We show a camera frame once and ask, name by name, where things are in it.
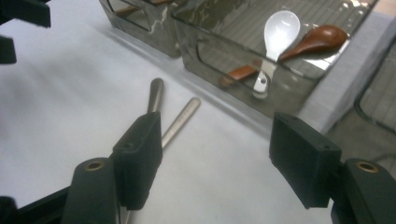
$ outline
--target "silver spoon handle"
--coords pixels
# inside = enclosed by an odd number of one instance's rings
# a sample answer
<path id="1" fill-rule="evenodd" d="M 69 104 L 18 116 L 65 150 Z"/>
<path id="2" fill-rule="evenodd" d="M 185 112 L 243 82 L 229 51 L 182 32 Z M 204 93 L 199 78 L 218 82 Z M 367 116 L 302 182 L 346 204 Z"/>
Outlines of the silver spoon handle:
<path id="1" fill-rule="evenodd" d="M 177 115 L 171 126 L 163 135 L 163 149 L 169 144 L 169 142 L 175 137 L 180 129 L 186 124 L 194 112 L 198 109 L 201 104 L 201 100 L 197 97 L 192 97 L 189 102 L 184 106 L 183 110 Z"/>
<path id="2" fill-rule="evenodd" d="M 151 81 L 148 99 L 148 113 L 159 111 L 163 96 L 163 80 L 159 77 Z"/>

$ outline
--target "brown wooden spoon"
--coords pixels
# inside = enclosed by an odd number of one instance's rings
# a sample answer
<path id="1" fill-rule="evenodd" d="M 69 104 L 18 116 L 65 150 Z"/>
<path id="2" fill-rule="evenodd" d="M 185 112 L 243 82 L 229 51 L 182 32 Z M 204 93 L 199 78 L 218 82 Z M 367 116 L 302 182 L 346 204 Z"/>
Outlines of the brown wooden spoon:
<path id="1" fill-rule="evenodd" d="M 285 62 L 301 54 L 336 50 L 343 46 L 347 38 L 347 33 L 341 28 L 334 25 L 321 25 L 310 30 L 296 47 L 282 53 L 278 61 Z"/>

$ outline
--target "white table surface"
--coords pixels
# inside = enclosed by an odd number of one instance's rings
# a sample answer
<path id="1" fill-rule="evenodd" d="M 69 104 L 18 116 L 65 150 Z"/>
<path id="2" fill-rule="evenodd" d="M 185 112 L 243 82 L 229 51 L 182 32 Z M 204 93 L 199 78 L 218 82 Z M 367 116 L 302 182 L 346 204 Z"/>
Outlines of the white table surface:
<path id="1" fill-rule="evenodd" d="M 0 65 L 0 195 L 22 207 L 68 186 L 79 163 L 109 156 L 161 77 L 163 132 L 191 97 L 202 104 L 165 150 L 134 223 L 331 223 L 330 208 L 305 210 L 272 165 L 270 120 L 222 103 L 181 59 L 112 28 L 99 1 L 49 6 L 50 29 L 0 26 L 18 57 Z"/>

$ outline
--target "white ceramic spoon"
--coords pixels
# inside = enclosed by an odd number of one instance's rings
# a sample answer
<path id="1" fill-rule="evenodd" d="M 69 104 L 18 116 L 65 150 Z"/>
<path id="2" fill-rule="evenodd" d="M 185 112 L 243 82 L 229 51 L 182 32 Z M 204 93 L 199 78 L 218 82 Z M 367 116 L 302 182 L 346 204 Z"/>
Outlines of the white ceramic spoon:
<path id="1" fill-rule="evenodd" d="M 264 41 L 267 48 L 266 57 L 276 63 L 279 55 L 287 49 L 300 33 L 300 20 L 287 10 L 274 13 L 265 23 Z M 268 88 L 276 70 L 276 64 L 269 60 L 262 60 L 253 95 L 263 99 L 268 95 Z"/>

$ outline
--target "clear plastic container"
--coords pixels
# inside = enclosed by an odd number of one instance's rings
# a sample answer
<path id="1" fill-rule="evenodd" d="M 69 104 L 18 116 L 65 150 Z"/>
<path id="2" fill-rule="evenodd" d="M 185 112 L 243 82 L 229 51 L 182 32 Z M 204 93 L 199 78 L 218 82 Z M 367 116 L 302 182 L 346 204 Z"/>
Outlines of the clear plastic container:
<path id="1" fill-rule="evenodd" d="M 110 23 L 153 48 L 180 56 L 171 11 L 184 0 L 99 0 Z"/>
<path id="2" fill-rule="evenodd" d="M 396 178 L 396 38 L 370 83 L 327 133 L 343 149 L 343 160 L 362 158 Z"/>
<path id="3" fill-rule="evenodd" d="M 265 57 L 265 23 L 279 10 L 295 13 L 300 33 L 291 48 L 311 29 L 323 24 L 342 28 L 349 38 L 375 1 L 358 0 L 198 0 L 174 11 L 177 37 L 185 67 L 196 76 L 230 93 L 267 117 L 275 111 L 297 114 L 318 81 L 329 72 L 345 45 L 332 52 L 311 54 L 275 63 Z M 235 69 L 259 71 L 261 64 L 276 70 L 268 95 L 255 97 L 257 73 L 240 80 Z"/>

